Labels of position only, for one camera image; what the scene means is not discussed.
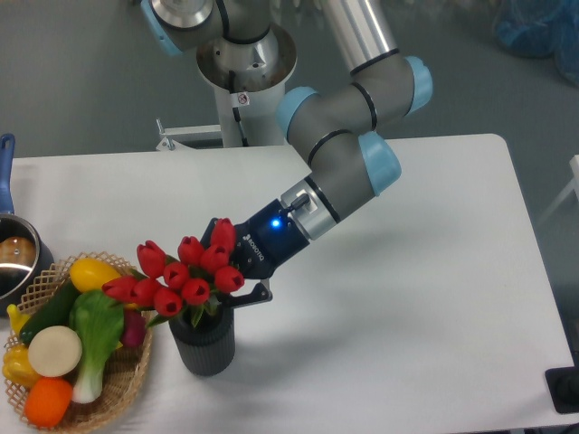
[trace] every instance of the tulip bouquet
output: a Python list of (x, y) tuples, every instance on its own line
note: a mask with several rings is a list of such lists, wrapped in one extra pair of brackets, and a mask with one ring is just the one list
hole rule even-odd
[(193, 327), (216, 316), (220, 299), (244, 284), (242, 273), (230, 261), (235, 248), (235, 228), (229, 219), (216, 221), (209, 246), (196, 237), (184, 237), (178, 259), (167, 255), (153, 241), (137, 247), (142, 273), (115, 278), (102, 286), (109, 297), (134, 304), (140, 310), (156, 310), (148, 326), (163, 323), (189, 310)]

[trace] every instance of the red tulip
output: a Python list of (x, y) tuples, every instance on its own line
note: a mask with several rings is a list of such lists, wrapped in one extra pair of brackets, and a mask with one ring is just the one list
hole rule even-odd
[(153, 300), (155, 310), (162, 316), (175, 316), (183, 307), (183, 300), (169, 288), (161, 287)]
[(201, 255), (203, 255), (204, 251), (204, 247), (196, 237), (184, 237), (177, 248), (177, 255), (185, 265), (199, 267)]
[(121, 276), (105, 283), (102, 286), (102, 292), (121, 303), (130, 303), (130, 291), (137, 283), (138, 280), (133, 276)]
[(201, 255), (201, 267), (209, 274), (214, 274), (227, 264), (229, 264), (229, 252), (224, 246), (211, 246)]
[(245, 283), (243, 274), (235, 267), (227, 266), (215, 271), (215, 286), (221, 292), (230, 294)]
[(141, 269), (147, 276), (150, 278), (163, 276), (166, 254), (153, 241), (145, 241), (145, 245), (138, 245), (137, 258)]
[(237, 235), (235, 227), (229, 219), (219, 219), (215, 223), (213, 232), (211, 232), (210, 243), (212, 246), (224, 246), (228, 253), (235, 249)]
[(190, 278), (181, 289), (181, 297), (192, 306), (202, 305), (209, 296), (209, 284), (202, 278)]
[(154, 278), (140, 280), (130, 291), (130, 302), (137, 303), (140, 307), (153, 306), (156, 292), (161, 284)]
[(190, 278), (189, 269), (181, 262), (171, 262), (165, 267), (163, 278), (170, 289), (177, 291)]

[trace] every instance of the yellow bell pepper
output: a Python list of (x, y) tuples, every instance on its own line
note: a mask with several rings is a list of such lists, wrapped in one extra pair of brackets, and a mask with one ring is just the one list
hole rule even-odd
[(105, 283), (120, 278), (120, 273), (113, 266), (95, 258), (75, 260), (69, 272), (72, 285), (80, 292), (101, 289)]
[(28, 348), (24, 344), (13, 346), (4, 354), (2, 374), (11, 382), (27, 389), (32, 388), (42, 378), (28, 362)]
[(26, 324), (26, 321), (30, 319), (30, 315), (28, 314), (21, 314), (20, 310), (16, 305), (8, 305), (6, 308), (6, 313), (10, 318), (10, 326), (14, 330), (14, 332), (19, 335), (20, 330)]

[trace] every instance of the pot handle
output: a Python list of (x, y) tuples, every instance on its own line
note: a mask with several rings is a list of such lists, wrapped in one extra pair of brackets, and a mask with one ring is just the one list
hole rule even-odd
[(0, 137), (0, 213), (14, 214), (14, 204), (10, 194), (10, 175), (16, 139), (13, 134)]

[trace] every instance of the woven basket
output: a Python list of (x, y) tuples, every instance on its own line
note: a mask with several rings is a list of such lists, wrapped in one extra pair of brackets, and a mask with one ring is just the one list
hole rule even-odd
[[(127, 275), (133, 268), (122, 258), (108, 253), (81, 253), (67, 260), (52, 264), (50, 269), (34, 279), (31, 286), (22, 295), (18, 307), (26, 314), (33, 314), (52, 296), (54, 291), (69, 277), (69, 268), (80, 258), (96, 258), (112, 265), (120, 274)], [(90, 404), (71, 403), (61, 423), (53, 429), (42, 431), (81, 434), (101, 428), (116, 419), (137, 396), (145, 378), (148, 360), (151, 354), (152, 331), (147, 330), (145, 342), (139, 348), (120, 348), (107, 361), (103, 376), (102, 394)], [(6, 350), (19, 344), (18, 337), (12, 333), (8, 338)], [(20, 416), (20, 420), (33, 429), (38, 429), (24, 416), (24, 403), (28, 391), (18, 384), (5, 379), (8, 402)]]

